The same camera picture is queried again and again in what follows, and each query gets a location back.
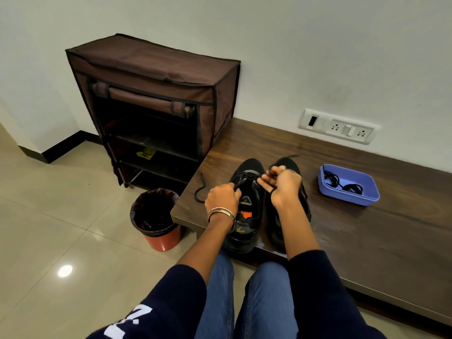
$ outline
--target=gold bangle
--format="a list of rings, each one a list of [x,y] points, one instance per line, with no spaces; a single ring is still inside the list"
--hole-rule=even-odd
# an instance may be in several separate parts
[[[235,216],[229,209],[223,208],[223,207],[212,208],[210,210],[210,212],[207,214],[207,223],[208,224],[210,223],[210,217],[212,216],[213,213],[223,213],[223,214],[226,214],[227,216],[229,216],[231,218],[231,220],[232,220],[232,226],[231,226],[231,229],[229,230],[228,234],[234,232]]]

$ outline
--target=black shoe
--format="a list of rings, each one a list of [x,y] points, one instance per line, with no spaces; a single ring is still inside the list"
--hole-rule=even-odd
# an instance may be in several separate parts
[[[272,166],[280,166],[284,165],[287,169],[291,169],[295,171],[297,174],[301,175],[300,169],[298,169],[297,164],[288,157],[280,158],[276,163]],[[311,211],[308,205],[308,196],[306,195],[305,187],[303,187],[303,182],[300,186],[300,190],[298,191],[298,198],[300,199],[300,203],[303,206],[303,209],[308,217],[309,222],[311,222]],[[286,247],[284,245],[284,238],[282,234],[281,222],[279,221],[279,215],[276,211],[275,207],[270,200],[270,197],[267,197],[266,202],[266,211],[268,217],[268,226],[267,226],[267,234],[268,238],[272,242],[273,245],[276,246],[281,251],[286,251]]]
[[[234,172],[230,182],[240,188],[242,197],[235,217],[234,231],[228,234],[223,247],[231,252],[248,253],[254,247],[254,235],[262,222],[264,189],[257,179],[265,173],[262,163],[251,158]]]

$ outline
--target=hand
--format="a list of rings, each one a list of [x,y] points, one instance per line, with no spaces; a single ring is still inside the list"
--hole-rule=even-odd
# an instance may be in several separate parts
[[[284,165],[272,166],[271,170],[267,170],[267,173],[262,175],[262,178],[258,178],[257,182],[269,193],[276,188],[271,197],[276,210],[280,210],[293,200],[299,202],[298,191],[302,184],[302,177],[286,169]]]
[[[240,189],[237,189],[234,192],[234,183],[222,184],[210,191],[204,205],[206,206],[207,213],[213,208],[223,207],[230,210],[232,214],[236,216],[237,211],[239,210],[239,200],[241,196],[242,192]],[[211,220],[219,216],[228,218],[226,214],[218,212],[212,214]]]

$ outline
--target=sleeve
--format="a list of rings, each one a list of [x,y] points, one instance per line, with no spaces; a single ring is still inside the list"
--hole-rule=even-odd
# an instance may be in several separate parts
[[[325,251],[307,251],[293,257],[287,271],[300,337],[385,337],[365,323]]]
[[[201,275],[187,265],[175,265],[125,319],[93,332],[87,339],[192,339],[206,297]]]

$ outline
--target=electrical outlet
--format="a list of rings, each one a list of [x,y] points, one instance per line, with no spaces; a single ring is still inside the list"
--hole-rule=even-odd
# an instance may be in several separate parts
[[[311,130],[362,144],[369,144],[381,129],[378,125],[337,117],[310,109],[305,110],[298,127],[303,130]]]

